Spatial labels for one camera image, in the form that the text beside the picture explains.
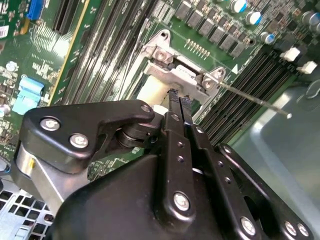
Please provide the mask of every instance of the electrolytic capacitor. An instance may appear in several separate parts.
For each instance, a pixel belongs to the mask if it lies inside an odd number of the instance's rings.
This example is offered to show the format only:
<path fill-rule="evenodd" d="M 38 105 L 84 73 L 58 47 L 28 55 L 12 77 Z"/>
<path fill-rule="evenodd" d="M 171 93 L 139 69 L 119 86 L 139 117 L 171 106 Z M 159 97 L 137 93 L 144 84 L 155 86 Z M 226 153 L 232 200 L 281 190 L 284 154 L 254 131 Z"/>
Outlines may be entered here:
<path fill-rule="evenodd" d="M 247 0 L 233 0 L 230 3 L 230 10 L 234 14 L 242 13 L 246 10 Z"/>
<path fill-rule="evenodd" d="M 305 25 L 314 26 L 320 23 L 320 13 L 307 11 L 302 16 L 302 22 Z"/>
<path fill-rule="evenodd" d="M 261 38 L 261 41 L 267 45 L 271 45 L 275 42 L 275 35 L 272 34 L 272 33 L 268 33 L 268 32 L 263 32 L 261 35 L 260 35 L 260 38 Z"/>
<path fill-rule="evenodd" d="M 310 26 L 310 30 L 316 34 L 320 34 L 320 23 Z"/>
<path fill-rule="evenodd" d="M 245 16 L 245 22 L 248 25 L 258 25 L 261 20 L 262 16 L 258 11 L 251 11 Z"/>
<path fill-rule="evenodd" d="M 5 115 L 10 113 L 11 109 L 8 105 L 4 104 L 0 106 L 0 118 L 3 118 Z"/>

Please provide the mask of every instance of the integrated circuit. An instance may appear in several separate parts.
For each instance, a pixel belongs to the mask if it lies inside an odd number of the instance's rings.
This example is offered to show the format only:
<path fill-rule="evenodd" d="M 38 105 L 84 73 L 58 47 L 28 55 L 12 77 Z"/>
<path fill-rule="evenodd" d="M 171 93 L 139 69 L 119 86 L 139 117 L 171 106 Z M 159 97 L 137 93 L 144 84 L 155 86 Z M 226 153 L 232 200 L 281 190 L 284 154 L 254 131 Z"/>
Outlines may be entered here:
<path fill-rule="evenodd" d="M 289 31 L 291 31 L 291 32 L 293 32 L 294 30 L 296 30 L 297 27 L 298 27 L 298 24 L 297 24 L 294 20 L 292 20 L 291 22 L 289 22 L 288 26 L 286 26 L 286 28 L 287 28 Z"/>
<path fill-rule="evenodd" d="M 277 16 L 275 17 L 275 20 L 276 20 L 277 22 L 279 22 L 283 17 L 284 17 L 284 14 L 283 14 L 282 12 L 279 12 L 279 13 L 277 14 Z"/>
<path fill-rule="evenodd" d="M 217 27 L 213 32 L 212 36 L 210 37 L 209 41 L 212 43 L 218 44 L 222 39 L 222 37 L 224 36 L 224 34 L 225 34 L 225 31 L 222 28 Z"/>
<path fill-rule="evenodd" d="M 237 58 L 240 56 L 240 54 L 242 54 L 242 52 L 246 49 L 245 45 L 238 42 L 236 43 L 236 45 L 234 46 L 233 50 L 230 52 L 230 55 Z"/>
<path fill-rule="evenodd" d="M 207 36 L 213 28 L 214 28 L 214 23 L 210 19 L 207 19 L 199 29 L 199 33 L 202 36 Z"/>
<path fill-rule="evenodd" d="M 217 10 L 212 8 L 208 13 L 208 18 L 212 19 L 216 15 L 216 13 L 217 13 Z"/>
<path fill-rule="evenodd" d="M 205 4 L 206 4 L 206 1 L 205 1 L 205 0 L 200 0 L 200 1 L 198 2 L 198 4 L 196 5 L 196 9 L 198 9 L 198 10 L 201 11 L 201 10 L 204 8 Z"/>
<path fill-rule="evenodd" d="M 227 18 L 225 16 L 223 16 L 220 21 L 218 22 L 218 25 L 220 27 L 223 27 L 225 25 L 225 23 L 227 22 Z"/>
<path fill-rule="evenodd" d="M 225 51 L 228 51 L 235 42 L 236 40 L 231 35 L 228 35 L 219 47 Z"/>
<path fill-rule="evenodd" d="M 240 42 L 243 42 L 246 37 L 247 37 L 247 34 L 243 32 L 243 33 L 241 33 L 241 34 L 239 35 L 238 40 L 239 40 Z"/>
<path fill-rule="evenodd" d="M 202 18 L 203 14 L 200 11 L 196 10 L 187 21 L 187 25 L 191 28 L 195 28 L 200 23 Z"/>
<path fill-rule="evenodd" d="M 180 20 L 184 20 L 186 18 L 186 16 L 188 15 L 189 11 L 191 9 L 191 5 L 190 3 L 183 1 L 179 8 L 176 10 L 175 12 L 175 16 L 180 19 Z"/>
<path fill-rule="evenodd" d="M 237 30 L 237 27 L 235 25 L 232 25 L 229 30 L 228 30 L 228 33 L 230 34 L 234 34 L 234 32 Z"/>

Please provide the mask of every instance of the blue component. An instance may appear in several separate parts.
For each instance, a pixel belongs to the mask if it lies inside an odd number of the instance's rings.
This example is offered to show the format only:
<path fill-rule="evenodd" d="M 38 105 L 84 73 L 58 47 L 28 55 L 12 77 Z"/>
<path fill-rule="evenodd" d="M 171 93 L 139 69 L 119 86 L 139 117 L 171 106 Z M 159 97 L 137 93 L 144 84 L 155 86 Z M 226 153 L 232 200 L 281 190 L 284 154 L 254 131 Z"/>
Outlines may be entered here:
<path fill-rule="evenodd" d="M 26 17 L 30 20 L 39 19 L 43 7 L 44 0 L 31 0 L 29 12 L 27 13 Z"/>
<path fill-rule="evenodd" d="M 14 103 L 12 111 L 24 115 L 31 109 L 35 109 L 41 99 L 45 85 L 29 77 L 21 79 L 19 84 L 19 94 Z"/>

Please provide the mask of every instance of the hex bolt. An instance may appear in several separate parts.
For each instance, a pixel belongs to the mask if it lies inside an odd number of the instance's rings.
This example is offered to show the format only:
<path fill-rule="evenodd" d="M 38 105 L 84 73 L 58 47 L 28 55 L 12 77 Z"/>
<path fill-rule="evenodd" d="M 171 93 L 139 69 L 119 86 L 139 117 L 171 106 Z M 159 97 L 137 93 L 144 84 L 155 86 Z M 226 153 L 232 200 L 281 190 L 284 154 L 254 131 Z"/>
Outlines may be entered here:
<path fill-rule="evenodd" d="M 246 217 L 241 218 L 241 224 L 243 229 L 246 231 L 247 234 L 254 236 L 256 234 L 256 229 L 253 223 Z"/>
<path fill-rule="evenodd" d="M 180 118 L 179 118 L 178 115 L 176 115 L 176 114 L 172 114 L 171 117 L 172 117 L 174 120 L 176 120 L 176 121 L 179 121 L 179 120 L 180 120 Z"/>
<path fill-rule="evenodd" d="M 223 148 L 228 154 L 231 154 L 231 150 L 228 147 L 224 146 Z"/>
<path fill-rule="evenodd" d="M 303 236 L 309 237 L 309 232 L 307 231 L 305 226 L 303 226 L 301 223 L 298 223 L 298 229 L 300 230 Z"/>
<path fill-rule="evenodd" d="M 149 109 L 149 107 L 146 106 L 146 105 L 141 105 L 141 109 L 142 109 L 144 112 L 146 112 L 146 113 L 150 113 L 150 109 Z"/>
<path fill-rule="evenodd" d="M 284 222 L 284 225 L 285 225 L 286 230 L 287 230 L 292 236 L 297 236 L 297 231 L 295 230 L 294 226 L 293 226 L 290 222 L 285 221 L 285 222 Z"/>
<path fill-rule="evenodd" d="M 196 127 L 196 130 L 197 130 L 199 133 L 201 133 L 201 134 L 204 134 L 204 133 L 205 133 L 199 126 Z"/>
<path fill-rule="evenodd" d="M 70 143 L 78 149 L 84 149 L 89 145 L 89 140 L 85 135 L 77 133 L 70 137 Z"/>
<path fill-rule="evenodd" d="M 53 118 L 45 118 L 40 122 L 40 126 L 47 131 L 57 131 L 60 128 L 60 123 Z"/>
<path fill-rule="evenodd" d="M 176 207 L 181 211 L 187 211 L 190 208 L 190 202 L 188 198 L 180 192 L 174 194 L 173 201 Z"/>

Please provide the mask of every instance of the white label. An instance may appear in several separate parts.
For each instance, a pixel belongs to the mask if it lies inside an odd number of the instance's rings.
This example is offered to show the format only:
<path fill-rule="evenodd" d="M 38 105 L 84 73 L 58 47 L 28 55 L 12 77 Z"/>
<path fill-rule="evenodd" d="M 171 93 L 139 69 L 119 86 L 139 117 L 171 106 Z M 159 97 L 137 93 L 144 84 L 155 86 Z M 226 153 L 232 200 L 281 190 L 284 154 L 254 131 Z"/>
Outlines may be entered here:
<path fill-rule="evenodd" d="M 8 36 L 8 32 L 9 32 L 9 25 L 0 26 L 0 39 L 3 39 L 6 36 Z"/>

